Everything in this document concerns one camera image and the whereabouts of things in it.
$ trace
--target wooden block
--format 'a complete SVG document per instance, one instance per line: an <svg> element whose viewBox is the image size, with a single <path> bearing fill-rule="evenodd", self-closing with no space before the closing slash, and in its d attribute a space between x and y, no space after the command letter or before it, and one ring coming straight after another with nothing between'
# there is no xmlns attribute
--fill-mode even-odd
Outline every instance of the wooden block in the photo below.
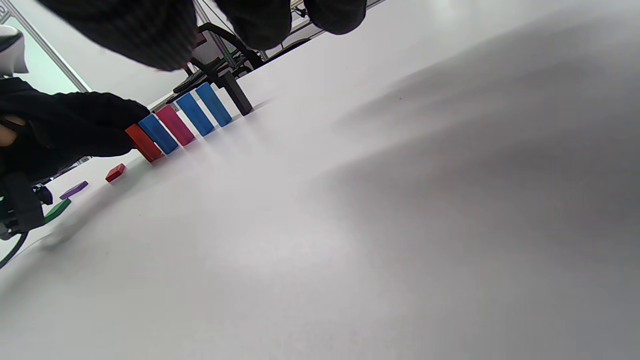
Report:
<svg viewBox="0 0 640 360"><path fill-rule="evenodd" d="M182 119L176 114L171 105L166 105L164 108L156 111L156 115L161 122L166 126L171 134L178 139L178 142L185 146L195 139L193 133L189 131L187 125L182 122Z"/></svg>
<svg viewBox="0 0 640 360"><path fill-rule="evenodd" d="M213 91L210 84L204 83L198 86L196 93L202 102L204 102L205 106L207 106L207 109L211 111L211 115L216 118L216 121L220 126L226 126L231 122L231 115L229 115L225 106L222 105L222 102L220 102L220 99Z"/></svg>
<svg viewBox="0 0 640 360"><path fill-rule="evenodd" d="M162 151L169 155L172 151L174 151L178 147L178 143L175 142L171 134L160 124L160 121L156 118L154 114L150 114L144 119L138 122L138 125L142 128L142 130L149 135L151 140L153 140Z"/></svg>
<svg viewBox="0 0 640 360"><path fill-rule="evenodd" d="M250 113L253 110L253 106L249 102L249 99L246 98L246 95L238 85L236 78L231 71L226 71L224 74L220 76L220 81L222 82L222 86L225 88L231 100L233 100L234 104L240 110L240 113L244 116Z"/></svg>
<svg viewBox="0 0 640 360"><path fill-rule="evenodd" d="M59 202L55 205L49 212L44 216L44 223L48 224L51 220L57 218L62 214L62 212L71 204L71 199L65 199L62 202Z"/></svg>
<svg viewBox="0 0 640 360"><path fill-rule="evenodd" d="M154 141L138 126L137 124L133 124L129 126L125 130L133 143L136 146L136 149L140 151L140 154L147 159L148 162L152 163L155 160L163 157L162 151L158 149L155 145Z"/></svg>
<svg viewBox="0 0 640 360"><path fill-rule="evenodd" d="M180 99L175 101L178 106L180 106L180 110L187 115L189 121L198 129L200 135L205 136L209 134L211 131L214 131L213 124L207 118L204 111L200 108L196 99L193 98L193 95L190 93L184 94Z"/></svg>
<svg viewBox="0 0 640 360"><path fill-rule="evenodd" d="M109 173L107 174L107 177L105 177L104 179L110 183L120 177L120 175L124 173L124 170L127 170L127 167L124 166L124 164L120 164L115 168L112 168L111 171L109 171Z"/></svg>
<svg viewBox="0 0 640 360"><path fill-rule="evenodd" d="M89 183L87 181L83 181L82 183L79 183L78 185L75 185L71 189L65 191L64 194L60 195L60 200L67 199L71 195L75 195L75 194L79 193L80 190L86 188L87 185L89 185Z"/></svg>

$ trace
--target white device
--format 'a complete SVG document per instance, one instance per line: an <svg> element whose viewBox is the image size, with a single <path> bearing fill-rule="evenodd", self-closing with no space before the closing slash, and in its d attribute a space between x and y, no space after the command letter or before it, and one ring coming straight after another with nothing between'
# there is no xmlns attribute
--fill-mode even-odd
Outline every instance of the white device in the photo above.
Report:
<svg viewBox="0 0 640 360"><path fill-rule="evenodd" d="M26 74L24 35L14 27L0 25L0 76Z"/></svg>

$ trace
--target blue block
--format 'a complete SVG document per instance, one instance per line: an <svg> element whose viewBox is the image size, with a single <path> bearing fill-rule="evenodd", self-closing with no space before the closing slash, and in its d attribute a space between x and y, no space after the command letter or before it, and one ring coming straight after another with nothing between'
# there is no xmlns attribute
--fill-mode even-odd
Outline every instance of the blue block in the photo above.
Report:
<svg viewBox="0 0 640 360"><path fill-rule="evenodd" d="M225 126L231 122L231 115L229 115L225 106L222 105L222 102L220 102L216 93L213 92L209 83L204 83L198 86L196 93L202 99L202 102L204 102L209 111L211 111L211 114L216 118L216 121L218 121L220 126Z"/></svg>
<svg viewBox="0 0 640 360"><path fill-rule="evenodd" d="M207 118L204 111L200 109L200 106L190 93L184 94L180 99L175 101L180 109L187 115L191 123L196 127L198 132L205 136L214 130L213 124Z"/></svg>
<svg viewBox="0 0 640 360"><path fill-rule="evenodd" d="M171 137L169 132L160 124L154 114L150 114L138 123L142 130L153 140L165 154L169 154L178 147L178 143Z"/></svg>

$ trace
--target red flat block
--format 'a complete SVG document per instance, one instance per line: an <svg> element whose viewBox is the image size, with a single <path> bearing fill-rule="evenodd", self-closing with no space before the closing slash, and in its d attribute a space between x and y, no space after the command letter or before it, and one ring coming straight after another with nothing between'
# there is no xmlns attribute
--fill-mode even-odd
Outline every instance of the red flat block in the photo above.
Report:
<svg viewBox="0 0 640 360"><path fill-rule="evenodd" d="M104 179L108 182L112 182L120 177L120 175L124 173L124 170L127 170L127 167L124 166L124 164L120 164L115 168L112 168L111 171L109 171L109 173L107 174L107 177L105 177Z"/></svg>

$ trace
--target white tabletop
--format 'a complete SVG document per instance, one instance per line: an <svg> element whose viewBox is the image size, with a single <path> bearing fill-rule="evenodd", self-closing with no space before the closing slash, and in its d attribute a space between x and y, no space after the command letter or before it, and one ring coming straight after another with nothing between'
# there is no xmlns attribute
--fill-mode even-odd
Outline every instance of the white tabletop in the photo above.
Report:
<svg viewBox="0 0 640 360"><path fill-rule="evenodd" d="M91 185L0 271L0 357L637 359L640 12L606 3L388 0L224 129L53 181Z"/></svg>

